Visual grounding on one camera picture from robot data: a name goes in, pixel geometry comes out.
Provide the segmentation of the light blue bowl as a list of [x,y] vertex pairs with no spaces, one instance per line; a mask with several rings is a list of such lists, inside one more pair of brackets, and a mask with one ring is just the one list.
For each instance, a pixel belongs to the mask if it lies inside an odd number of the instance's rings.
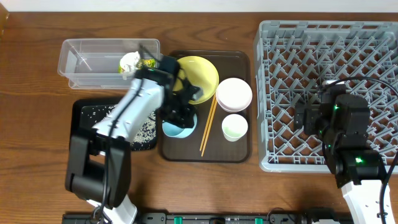
[[170,138],[179,138],[179,139],[187,138],[189,135],[191,135],[194,132],[197,126],[198,118],[196,114],[194,114],[193,116],[193,121],[194,125],[192,128],[179,128],[176,125],[163,121],[162,122],[163,133]]

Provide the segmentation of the rice leftovers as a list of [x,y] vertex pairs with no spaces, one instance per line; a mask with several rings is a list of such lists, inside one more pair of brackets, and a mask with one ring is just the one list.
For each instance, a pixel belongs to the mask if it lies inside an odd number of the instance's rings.
[[[79,125],[90,129],[109,115],[116,105],[84,106],[81,109]],[[157,142],[157,121],[153,111],[142,125],[135,138],[131,141],[133,151],[152,149]]]

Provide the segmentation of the white cup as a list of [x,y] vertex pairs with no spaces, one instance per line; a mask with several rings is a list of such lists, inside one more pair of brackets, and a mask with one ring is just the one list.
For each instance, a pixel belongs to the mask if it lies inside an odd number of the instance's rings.
[[222,121],[222,132],[227,141],[235,142],[248,131],[248,122],[239,114],[230,114]]

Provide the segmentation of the white paper waste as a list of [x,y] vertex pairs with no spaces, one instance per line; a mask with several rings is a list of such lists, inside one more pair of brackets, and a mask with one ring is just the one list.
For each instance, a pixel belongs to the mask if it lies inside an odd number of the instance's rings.
[[144,65],[147,67],[155,67],[155,59],[143,59],[138,51],[130,52],[124,55],[119,61],[118,72],[124,80],[132,77],[135,72],[141,69]]

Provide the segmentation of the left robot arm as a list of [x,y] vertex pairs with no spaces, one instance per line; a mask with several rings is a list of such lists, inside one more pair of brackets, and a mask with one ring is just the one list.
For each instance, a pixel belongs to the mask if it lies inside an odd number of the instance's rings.
[[189,102],[203,88],[180,78],[181,68],[142,67],[117,107],[91,129],[71,134],[65,188],[95,207],[87,223],[133,223],[137,208],[127,191],[131,182],[130,142],[147,118],[160,110],[162,119],[179,128],[194,125]]

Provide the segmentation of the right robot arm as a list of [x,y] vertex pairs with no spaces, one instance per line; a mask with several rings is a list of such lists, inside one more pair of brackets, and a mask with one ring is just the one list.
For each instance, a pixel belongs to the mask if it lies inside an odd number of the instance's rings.
[[368,101],[348,93],[344,80],[323,82],[318,94],[318,106],[295,106],[294,129],[321,140],[354,223],[394,223],[388,183],[395,166],[386,169],[380,153],[367,144]]

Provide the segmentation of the grey dishwasher rack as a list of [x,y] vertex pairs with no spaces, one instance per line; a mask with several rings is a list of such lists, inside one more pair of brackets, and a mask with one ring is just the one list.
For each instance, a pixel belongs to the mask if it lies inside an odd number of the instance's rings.
[[368,101],[368,144],[386,166],[397,152],[397,23],[263,21],[254,39],[259,165],[266,172],[326,173],[322,144],[294,129],[298,103],[318,105],[318,87],[345,79]]

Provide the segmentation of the black waste tray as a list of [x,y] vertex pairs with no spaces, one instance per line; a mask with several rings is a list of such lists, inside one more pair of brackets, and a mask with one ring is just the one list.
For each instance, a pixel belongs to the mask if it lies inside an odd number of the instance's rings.
[[84,106],[117,105],[120,102],[120,100],[121,100],[121,96],[114,96],[114,97],[109,97],[109,98],[85,98],[85,99],[80,99],[80,100],[77,100],[76,102],[74,102],[73,108],[72,108],[71,133],[76,131],[78,128],[82,128],[79,125],[79,121],[80,121],[80,116],[81,116],[81,109]]

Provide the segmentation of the brown serving tray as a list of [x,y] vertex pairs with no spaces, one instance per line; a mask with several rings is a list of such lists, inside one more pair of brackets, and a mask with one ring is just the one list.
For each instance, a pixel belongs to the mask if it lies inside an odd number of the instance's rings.
[[[217,50],[174,50],[170,56],[180,59],[185,56],[199,56],[209,60],[217,69],[220,81],[240,78],[250,83],[251,73],[248,56],[239,51]],[[217,106],[206,142],[205,151],[200,151],[203,133],[210,112],[212,99],[196,105],[198,123],[193,132],[185,138],[170,138],[159,131],[157,147],[159,154],[168,161],[176,162],[244,162],[251,153],[252,134],[246,134],[235,142],[228,141],[222,132],[222,121],[229,115]]]

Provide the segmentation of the right wooden chopstick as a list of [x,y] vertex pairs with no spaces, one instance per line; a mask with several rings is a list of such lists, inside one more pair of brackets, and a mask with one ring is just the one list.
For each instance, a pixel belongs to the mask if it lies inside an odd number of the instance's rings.
[[204,147],[204,151],[203,151],[203,156],[204,156],[206,144],[207,144],[207,141],[208,141],[208,138],[209,138],[209,135],[210,135],[211,126],[212,126],[213,118],[214,118],[215,111],[216,111],[216,105],[217,105],[217,101],[216,101],[215,106],[214,106],[214,108],[213,108],[213,117],[212,117],[212,119],[211,119],[211,121],[210,121],[209,129],[208,129],[208,133],[207,133],[208,136],[207,136],[207,138],[206,138],[205,147]]

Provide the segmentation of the yellow plate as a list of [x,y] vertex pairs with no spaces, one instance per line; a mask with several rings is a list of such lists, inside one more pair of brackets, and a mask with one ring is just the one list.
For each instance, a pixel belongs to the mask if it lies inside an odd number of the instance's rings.
[[173,88],[176,95],[183,90],[182,80],[187,80],[193,86],[200,87],[203,95],[196,101],[190,100],[191,105],[198,105],[209,100],[215,94],[219,85],[219,74],[216,67],[207,59],[199,56],[185,56],[177,60],[181,70]]

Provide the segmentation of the pink bowl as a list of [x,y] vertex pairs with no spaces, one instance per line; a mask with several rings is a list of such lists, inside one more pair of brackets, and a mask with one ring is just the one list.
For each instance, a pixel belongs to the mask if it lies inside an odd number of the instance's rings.
[[218,104],[227,112],[245,110],[252,102],[251,87],[240,78],[227,78],[217,87]]

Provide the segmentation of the clear plastic bin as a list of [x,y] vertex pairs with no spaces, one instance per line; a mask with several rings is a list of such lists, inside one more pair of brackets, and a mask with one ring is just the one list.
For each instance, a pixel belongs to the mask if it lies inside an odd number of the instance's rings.
[[132,76],[119,73],[120,60],[137,52],[143,45],[150,54],[160,58],[157,39],[67,39],[58,61],[58,74],[69,79],[70,88],[128,89]]

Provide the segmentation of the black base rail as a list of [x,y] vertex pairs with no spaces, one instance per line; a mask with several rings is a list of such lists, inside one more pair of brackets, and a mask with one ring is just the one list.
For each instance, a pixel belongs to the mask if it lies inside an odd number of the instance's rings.
[[282,208],[251,214],[201,214],[201,213],[141,213],[134,210],[105,210],[100,223],[132,224],[353,224],[348,213],[336,213],[331,208],[310,208],[302,212],[290,212]]

